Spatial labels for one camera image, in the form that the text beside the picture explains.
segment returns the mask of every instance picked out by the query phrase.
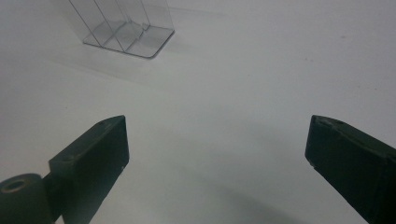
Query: white table surface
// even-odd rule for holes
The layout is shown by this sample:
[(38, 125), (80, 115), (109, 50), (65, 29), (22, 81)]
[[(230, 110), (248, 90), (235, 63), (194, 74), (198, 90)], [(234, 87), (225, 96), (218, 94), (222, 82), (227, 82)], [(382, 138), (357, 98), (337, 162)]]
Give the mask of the white table surface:
[(82, 45), (49, 0), (0, 3), (0, 180), (123, 114), (132, 159), (92, 224), (366, 223), (304, 149), (313, 114), (396, 147), (396, 1), (168, 4), (144, 60)]

